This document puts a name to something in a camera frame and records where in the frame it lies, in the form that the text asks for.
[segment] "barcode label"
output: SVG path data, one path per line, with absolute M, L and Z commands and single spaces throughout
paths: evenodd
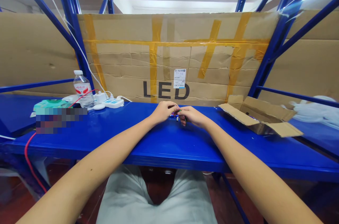
M 174 70 L 174 84 L 175 89 L 184 89 L 185 88 L 185 79 L 186 79 L 186 69 L 176 69 Z

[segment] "blue tabletop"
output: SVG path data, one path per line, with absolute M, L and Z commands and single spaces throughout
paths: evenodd
M 339 130 L 321 123 L 305 123 L 295 119 L 289 121 L 293 126 L 301 130 L 309 143 L 339 160 Z
M 60 99 L 45 96 L 0 94 L 2 103 L 0 119 L 10 133 L 24 131 L 35 126 L 35 117 L 30 117 L 35 104 L 45 99 Z
M 156 104 L 125 103 L 118 109 L 89 111 L 60 134 L 36 135 L 29 154 L 81 159 L 114 135 L 149 116 Z M 196 107 L 282 177 L 339 182 L 339 164 L 293 138 L 257 135 L 220 108 Z M 23 154 L 32 133 L 8 142 L 8 151 Z M 181 126 L 173 118 L 157 125 L 137 144 L 127 164 L 229 171 L 221 153 L 203 129 Z

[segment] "red cable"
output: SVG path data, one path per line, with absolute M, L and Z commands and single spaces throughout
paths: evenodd
M 90 92 L 87 92 L 86 94 L 82 95 L 80 98 L 78 98 L 72 105 L 70 105 L 68 108 L 71 108 L 76 102 L 78 102 L 79 99 L 81 99 L 83 96 L 86 96 L 87 94 L 89 94 Z M 34 172 L 34 169 L 33 169 L 33 166 L 31 164 L 31 161 L 29 160 L 28 158 L 28 146 L 31 142 L 31 140 L 33 139 L 33 137 L 36 135 L 36 132 L 30 137 L 30 139 L 27 141 L 26 145 L 25 145 L 25 150 L 24 150 L 24 154 L 25 154 L 25 159 L 26 159 L 26 162 L 29 166 L 29 169 L 33 175 L 33 177 L 36 179 L 36 181 L 38 182 L 38 184 L 40 185 L 40 187 L 42 188 L 42 190 L 47 193 L 47 190 L 45 188 L 45 186 L 42 184 L 42 182 L 39 180 L 39 178 L 37 177 L 37 175 L 35 174 Z

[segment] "white plastic bag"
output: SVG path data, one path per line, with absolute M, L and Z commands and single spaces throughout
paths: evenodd
M 335 102 L 335 99 L 327 96 L 314 96 L 314 98 Z M 319 122 L 339 130 L 339 108 L 314 102 L 307 103 L 306 100 L 300 101 L 299 104 L 290 101 L 290 104 L 294 106 L 293 110 L 298 112 L 294 119 L 309 123 Z

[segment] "person's right hand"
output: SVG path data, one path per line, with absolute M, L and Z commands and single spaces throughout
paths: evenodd
M 206 125 L 211 122 L 211 119 L 191 106 L 181 107 L 178 115 L 180 117 L 181 124 L 184 126 L 186 126 L 187 122 L 191 122 L 198 127 L 205 128 Z

